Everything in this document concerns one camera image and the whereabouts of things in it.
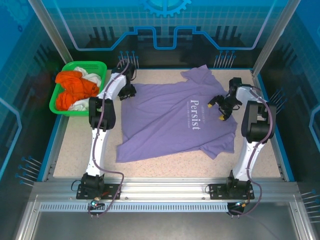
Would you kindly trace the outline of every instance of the plastic basket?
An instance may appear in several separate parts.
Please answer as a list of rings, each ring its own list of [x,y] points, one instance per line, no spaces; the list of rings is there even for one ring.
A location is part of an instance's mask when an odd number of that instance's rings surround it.
[[[102,89],[105,86],[105,80],[106,80],[106,74],[107,74],[107,66],[101,62],[101,61],[72,61],[66,64],[62,71],[73,71],[76,67],[80,67],[85,69],[88,74],[97,74],[101,77],[101,86],[99,89],[99,92],[102,91]],[[59,111],[56,108],[56,99],[60,93],[64,91],[64,88],[61,87],[59,83],[56,84],[50,103],[49,108],[51,112],[54,114],[62,114],[65,116],[88,116],[89,111]]]

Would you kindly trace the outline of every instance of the white cloth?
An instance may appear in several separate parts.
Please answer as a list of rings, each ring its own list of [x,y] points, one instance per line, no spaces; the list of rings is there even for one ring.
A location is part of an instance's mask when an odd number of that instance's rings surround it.
[[[82,67],[76,67],[74,69],[75,71],[81,72],[82,73],[82,78],[87,79],[90,82],[95,83],[98,88],[101,86],[101,77],[95,73],[90,73],[83,69]],[[89,109],[89,98],[82,99],[79,101],[76,101],[74,104],[72,104],[69,107],[69,111],[87,111]]]
[[[97,75],[95,73],[88,73],[85,69],[83,69],[82,67],[78,67],[78,66],[74,70],[82,73],[83,79],[87,79],[88,81],[95,83],[98,86],[98,88],[100,88],[101,77],[99,75]]]
[[[69,111],[87,111],[89,109],[89,98],[76,101],[69,107]]]

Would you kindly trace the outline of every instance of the vent slot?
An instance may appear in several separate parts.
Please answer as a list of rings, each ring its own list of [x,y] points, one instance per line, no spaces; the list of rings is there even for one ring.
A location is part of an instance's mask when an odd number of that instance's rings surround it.
[[[46,202],[40,207],[41,212],[87,212],[87,202]],[[228,212],[227,203],[224,202],[115,202],[109,212],[113,213],[205,213],[205,212]]]

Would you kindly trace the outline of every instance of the speckled tabletop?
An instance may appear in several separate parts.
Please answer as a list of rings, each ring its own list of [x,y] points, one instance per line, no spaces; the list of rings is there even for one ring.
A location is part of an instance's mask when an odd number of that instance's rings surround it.
[[[141,84],[173,84],[185,81],[180,72],[186,70],[138,70],[136,80],[132,83]],[[233,77],[242,78],[245,84],[253,85],[249,70],[212,70],[212,74],[228,91],[229,80]],[[234,154],[220,153],[211,159],[202,151],[177,153],[146,160],[128,163],[116,163],[116,147],[122,143],[121,102],[114,101],[116,124],[110,132],[104,158],[104,168],[124,173],[126,177],[226,177],[236,165],[243,144],[241,123],[245,109],[233,113],[238,123],[234,139]],[[85,173],[91,150],[92,131],[88,117],[70,117],[64,134],[59,157],[53,176],[55,178],[80,178]],[[253,177],[280,177],[274,151],[270,141],[261,150],[254,169]]]

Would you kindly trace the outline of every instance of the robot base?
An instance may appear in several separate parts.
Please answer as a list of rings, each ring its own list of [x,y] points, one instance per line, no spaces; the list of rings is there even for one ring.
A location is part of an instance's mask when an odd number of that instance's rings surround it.
[[[104,184],[103,194],[101,195],[97,190],[92,188],[83,187],[79,184],[75,198],[78,200],[92,200],[98,196],[101,196],[102,200],[112,200],[116,194],[119,184]],[[120,199],[120,193],[117,194],[116,200]]]
[[[230,176],[224,184],[209,184],[209,194],[211,200],[253,200],[254,190],[251,182],[239,181],[230,172]]]

